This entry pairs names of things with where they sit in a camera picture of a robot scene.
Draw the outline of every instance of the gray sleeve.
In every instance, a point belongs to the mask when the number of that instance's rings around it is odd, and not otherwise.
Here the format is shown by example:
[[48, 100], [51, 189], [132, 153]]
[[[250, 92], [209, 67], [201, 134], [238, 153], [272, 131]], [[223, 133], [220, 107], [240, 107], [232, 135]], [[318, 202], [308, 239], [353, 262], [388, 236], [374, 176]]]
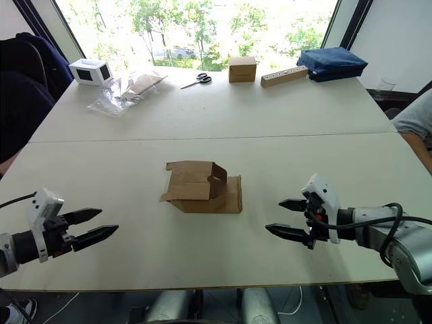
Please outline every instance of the gray sleeve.
[[432, 135], [432, 89], [413, 101], [392, 122], [398, 132], [417, 134], [423, 139]]

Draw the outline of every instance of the person's arm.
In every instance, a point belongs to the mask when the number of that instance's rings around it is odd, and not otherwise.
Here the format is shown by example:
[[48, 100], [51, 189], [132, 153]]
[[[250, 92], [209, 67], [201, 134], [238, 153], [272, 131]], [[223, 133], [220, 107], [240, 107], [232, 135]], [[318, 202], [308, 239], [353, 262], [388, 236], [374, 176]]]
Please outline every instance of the person's arm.
[[10, 157], [8, 160], [0, 163], [0, 175], [4, 175], [11, 166], [11, 164], [15, 161], [15, 158], [20, 154], [21, 150], [19, 150], [14, 156]]
[[400, 134], [402, 135], [404, 140], [411, 146], [414, 153], [416, 153], [417, 157], [432, 175], [432, 156], [426, 149], [426, 145], [425, 142], [423, 142], [423, 139], [417, 134], [403, 132], [401, 132]]

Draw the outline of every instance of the small cardboard box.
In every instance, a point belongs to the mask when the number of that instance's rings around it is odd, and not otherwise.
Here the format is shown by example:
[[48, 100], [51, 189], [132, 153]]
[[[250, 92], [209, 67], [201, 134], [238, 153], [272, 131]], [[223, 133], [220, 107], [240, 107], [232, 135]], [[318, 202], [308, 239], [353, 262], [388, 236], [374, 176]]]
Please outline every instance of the small cardboard box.
[[227, 177], [224, 168], [208, 161], [167, 163], [172, 171], [168, 191], [160, 201], [169, 201], [185, 213], [233, 213], [242, 211], [241, 178]]
[[257, 61], [254, 57], [230, 57], [229, 83], [232, 82], [254, 82], [257, 72]]

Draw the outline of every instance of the clear plastic bag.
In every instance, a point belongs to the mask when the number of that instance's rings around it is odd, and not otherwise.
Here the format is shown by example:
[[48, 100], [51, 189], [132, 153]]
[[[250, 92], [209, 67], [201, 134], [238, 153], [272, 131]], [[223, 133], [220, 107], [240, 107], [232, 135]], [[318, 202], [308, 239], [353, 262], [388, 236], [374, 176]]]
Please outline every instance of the clear plastic bag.
[[121, 78], [114, 78], [99, 87], [96, 100], [87, 106], [90, 110], [121, 117], [143, 98], [157, 93], [158, 84], [167, 76], [155, 71], [132, 72]]

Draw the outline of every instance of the open cardboard box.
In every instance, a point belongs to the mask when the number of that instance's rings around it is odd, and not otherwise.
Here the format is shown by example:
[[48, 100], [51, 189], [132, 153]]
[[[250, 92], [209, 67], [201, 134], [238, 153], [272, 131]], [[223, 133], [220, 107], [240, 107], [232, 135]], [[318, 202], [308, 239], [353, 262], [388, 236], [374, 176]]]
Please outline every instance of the open cardboard box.
[[167, 163], [172, 171], [168, 191], [160, 201], [169, 201], [185, 213], [240, 213], [241, 177], [228, 177], [224, 168], [208, 161]]

